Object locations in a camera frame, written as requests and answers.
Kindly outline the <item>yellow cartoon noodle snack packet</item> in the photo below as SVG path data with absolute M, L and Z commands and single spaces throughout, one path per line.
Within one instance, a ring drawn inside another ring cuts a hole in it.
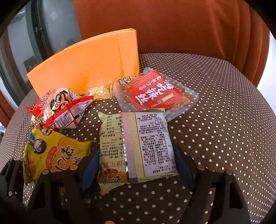
M 37 124 L 24 147 L 24 184 L 36 183 L 45 169 L 54 173 L 78 165 L 95 143 L 94 140 L 80 142 Z

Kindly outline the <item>red cartoon face snack bag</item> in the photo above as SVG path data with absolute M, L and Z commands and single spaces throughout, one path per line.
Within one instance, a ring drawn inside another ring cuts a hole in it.
M 25 110 L 32 114 L 32 125 L 41 124 L 48 129 L 74 129 L 92 102 L 93 96 L 81 96 L 72 89 L 59 88 L 48 91 Z

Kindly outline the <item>green noodle snack packet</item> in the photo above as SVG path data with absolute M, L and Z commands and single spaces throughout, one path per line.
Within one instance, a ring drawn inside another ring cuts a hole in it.
M 124 184 L 178 175 L 164 109 L 98 116 L 101 195 Z

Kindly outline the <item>small clear yellow candy packet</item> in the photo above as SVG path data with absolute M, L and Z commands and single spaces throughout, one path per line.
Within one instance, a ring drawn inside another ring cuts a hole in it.
M 92 96 L 93 100 L 107 100 L 111 99 L 111 91 L 109 88 L 106 88 L 104 85 L 88 88 L 86 96 Z

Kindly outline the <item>red spicy strips clear packet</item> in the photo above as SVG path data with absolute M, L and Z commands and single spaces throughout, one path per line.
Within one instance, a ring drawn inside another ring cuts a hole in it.
M 164 109 L 166 121 L 182 115 L 199 99 L 195 91 L 151 68 L 115 81 L 113 94 L 123 112 Z

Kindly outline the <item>brown polka dot tablecloth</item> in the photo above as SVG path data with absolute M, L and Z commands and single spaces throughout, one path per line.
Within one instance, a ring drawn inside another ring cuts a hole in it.
M 275 113 L 237 68 L 191 54 L 142 54 L 150 67 L 194 90 L 198 102 L 168 123 L 171 141 L 213 172 L 231 170 L 251 223 L 275 223 Z M 179 223 L 191 198 L 178 176 L 124 185 L 96 199 L 104 221 Z

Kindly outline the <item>orange curtain left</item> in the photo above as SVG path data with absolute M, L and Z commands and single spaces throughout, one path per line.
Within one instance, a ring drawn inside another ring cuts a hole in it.
M 0 91 L 0 122 L 5 128 L 7 128 L 13 115 L 14 109 L 9 105 Z

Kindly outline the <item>orange curtain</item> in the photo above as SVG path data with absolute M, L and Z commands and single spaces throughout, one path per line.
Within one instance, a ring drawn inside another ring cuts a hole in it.
M 245 1 L 74 1 L 82 38 L 133 28 L 139 53 L 189 53 L 229 61 L 253 85 L 269 29 Z
M 0 91 L 0 122 L 5 128 L 7 128 L 13 115 L 14 109 L 9 105 Z

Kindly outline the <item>orange cardboard box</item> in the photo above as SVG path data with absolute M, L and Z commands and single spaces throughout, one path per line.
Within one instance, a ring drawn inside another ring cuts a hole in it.
M 137 31 L 128 28 L 77 42 L 31 70 L 27 77 L 39 97 L 52 89 L 87 88 L 112 84 L 139 73 Z

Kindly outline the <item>green framed glass door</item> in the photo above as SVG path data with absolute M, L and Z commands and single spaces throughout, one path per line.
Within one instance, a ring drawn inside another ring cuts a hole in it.
M 73 1 L 24 1 L 1 31 L 1 93 L 16 109 L 32 89 L 27 74 L 81 41 Z

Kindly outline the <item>orange curtain right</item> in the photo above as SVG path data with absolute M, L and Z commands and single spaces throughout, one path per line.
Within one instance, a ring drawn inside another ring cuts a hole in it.
M 133 28 L 139 53 L 189 53 L 229 61 L 253 85 L 269 29 L 245 1 L 74 1 L 82 38 Z

